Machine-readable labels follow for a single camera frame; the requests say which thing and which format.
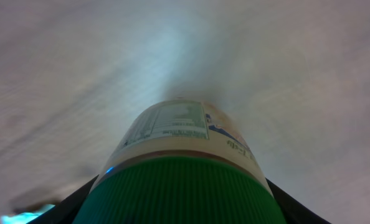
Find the teal tissue packet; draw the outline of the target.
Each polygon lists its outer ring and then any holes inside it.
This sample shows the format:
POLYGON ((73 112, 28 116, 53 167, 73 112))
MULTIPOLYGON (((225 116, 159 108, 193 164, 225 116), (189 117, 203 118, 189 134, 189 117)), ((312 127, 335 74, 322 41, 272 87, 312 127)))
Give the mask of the teal tissue packet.
POLYGON ((26 224, 34 219, 38 218, 45 212, 48 212, 50 209, 54 208, 55 205, 45 204, 36 208, 27 208, 23 211, 19 211, 15 215, 3 215, 0 217, 1 224, 26 224))

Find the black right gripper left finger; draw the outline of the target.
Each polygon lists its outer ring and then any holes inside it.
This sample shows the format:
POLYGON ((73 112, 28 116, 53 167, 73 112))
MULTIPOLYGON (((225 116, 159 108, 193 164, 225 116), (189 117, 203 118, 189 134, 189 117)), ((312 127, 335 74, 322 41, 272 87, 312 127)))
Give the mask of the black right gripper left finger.
POLYGON ((91 191, 92 185, 97 177, 98 176, 88 181, 55 207, 30 221, 29 224, 71 224, 91 191))

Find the green lid jar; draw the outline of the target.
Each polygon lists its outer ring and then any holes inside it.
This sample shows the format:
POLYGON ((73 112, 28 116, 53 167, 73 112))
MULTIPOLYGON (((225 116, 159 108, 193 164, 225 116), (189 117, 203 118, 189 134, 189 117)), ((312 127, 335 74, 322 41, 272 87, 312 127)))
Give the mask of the green lid jar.
POLYGON ((74 221, 285 223, 285 216, 228 116, 178 99, 135 119, 74 221))

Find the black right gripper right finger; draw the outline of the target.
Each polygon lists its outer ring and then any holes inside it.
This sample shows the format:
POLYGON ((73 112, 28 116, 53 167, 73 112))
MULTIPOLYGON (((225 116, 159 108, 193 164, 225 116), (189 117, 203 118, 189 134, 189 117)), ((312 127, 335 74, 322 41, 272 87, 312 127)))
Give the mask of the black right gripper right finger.
POLYGON ((330 224, 299 201, 288 195, 280 187, 267 179, 268 186, 279 204, 287 223, 291 224, 330 224))

